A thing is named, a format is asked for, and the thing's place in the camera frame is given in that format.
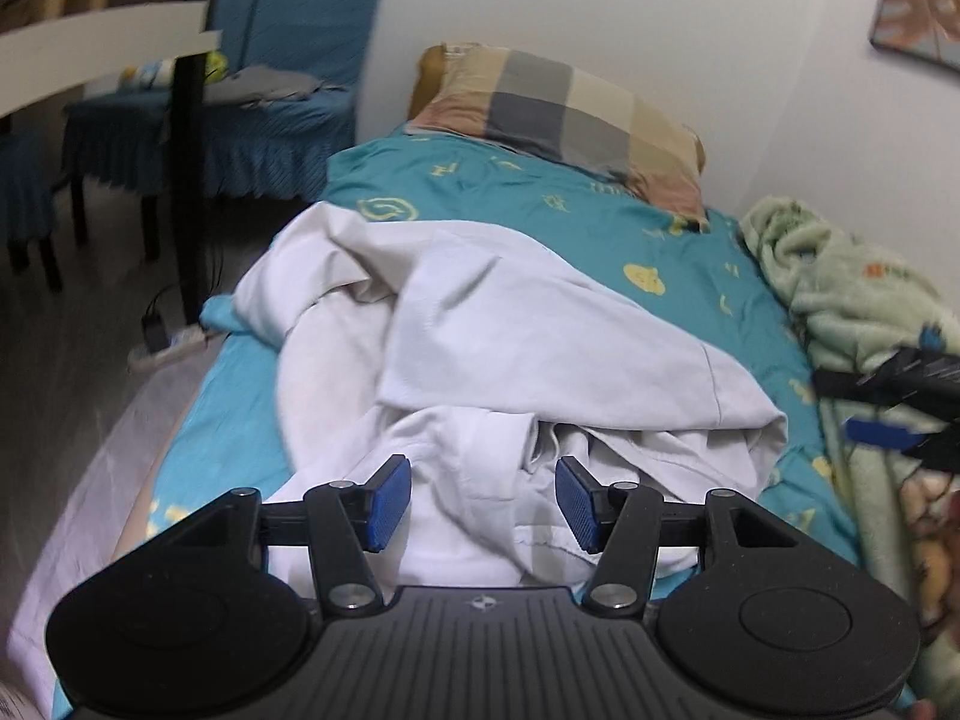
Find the circular pad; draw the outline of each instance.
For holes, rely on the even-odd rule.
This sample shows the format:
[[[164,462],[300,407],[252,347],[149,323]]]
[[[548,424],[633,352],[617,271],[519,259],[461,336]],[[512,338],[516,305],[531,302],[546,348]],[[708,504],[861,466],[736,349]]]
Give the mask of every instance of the circular pad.
[[[67,696],[120,717],[208,713],[256,695],[306,642],[294,591],[205,550],[119,562],[56,607],[47,650]]]
[[[777,587],[752,595],[740,622],[757,640],[792,652],[816,652],[850,631],[850,613],[836,599],[803,587]]]
[[[656,637],[709,692],[748,712],[851,717],[886,706],[912,668],[910,608],[813,548],[750,548],[671,593]]]

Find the light green blanket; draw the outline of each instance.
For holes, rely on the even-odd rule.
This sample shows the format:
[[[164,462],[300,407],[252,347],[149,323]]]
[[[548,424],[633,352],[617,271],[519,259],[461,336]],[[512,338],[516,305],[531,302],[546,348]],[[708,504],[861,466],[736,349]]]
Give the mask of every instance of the light green blanket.
[[[815,367],[873,370],[892,347],[915,346],[920,330],[930,323],[941,327],[947,351],[960,353],[957,318],[930,281],[898,255],[859,242],[787,197],[762,199],[740,228],[747,248],[789,309]],[[932,590],[918,582],[918,568],[929,568],[923,565],[923,550],[938,547],[929,533],[920,538],[914,513],[904,512],[902,505],[907,477],[919,486],[917,463],[845,440],[844,422],[876,418],[875,407],[824,399],[820,408],[838,491],[859,526],[864,565],[914,604],[925,623],[932,623],[934,613],[928,608],[939,599],[928,598]],[[882,416],[922,431],[936,429],[930,419],[904,407],[885,410]],[[945,480],[944,488],[949,484]],[[933,509],[947,495],[925,506]],[[940,716],[960,717],[960,656],[948,641],[941,635],[923,651],[911,683],[938,704]]]

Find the gray floor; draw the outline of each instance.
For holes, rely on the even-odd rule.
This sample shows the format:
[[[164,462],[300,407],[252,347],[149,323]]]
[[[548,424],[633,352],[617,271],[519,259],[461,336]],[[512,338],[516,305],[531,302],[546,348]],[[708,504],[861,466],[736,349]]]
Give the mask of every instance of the gray floor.
[[[141,314],[176,282],[165,205],[160,261],[145,264],[135,197],[88,184],[90,243],[78,250],[67,195],[58,197],[54,235],[62,293],[48,292],[35,247],[22,274],[0,256],[0,640],[71,491],[146,380],[127,370],[128,352],[142,341]],[[267,200],[211,207],[211,239],[224,261],[220,292],[295,212]],[[168,328],[182,325],[176,290],[160,308]]]

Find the ribbed surface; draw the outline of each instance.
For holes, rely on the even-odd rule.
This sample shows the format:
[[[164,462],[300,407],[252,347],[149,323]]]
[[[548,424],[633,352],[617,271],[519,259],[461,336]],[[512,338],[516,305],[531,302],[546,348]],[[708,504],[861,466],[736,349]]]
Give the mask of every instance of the ribbed surface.
[[[707,720],[634,622],[591,617],[565,589],[405,589],[337,622],[269,702],[230,718]]]

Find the logo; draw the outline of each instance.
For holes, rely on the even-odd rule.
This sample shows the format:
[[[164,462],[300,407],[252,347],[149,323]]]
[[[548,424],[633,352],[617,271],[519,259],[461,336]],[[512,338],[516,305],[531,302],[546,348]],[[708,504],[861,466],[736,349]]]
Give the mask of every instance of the logo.
[[[496,600],[496,598],[491,598],[491,596],[488,595],[478,595],[476,598],[470,601],[470,605],[479,613],[486,614],[492,608],[498,607],[500,602]]]

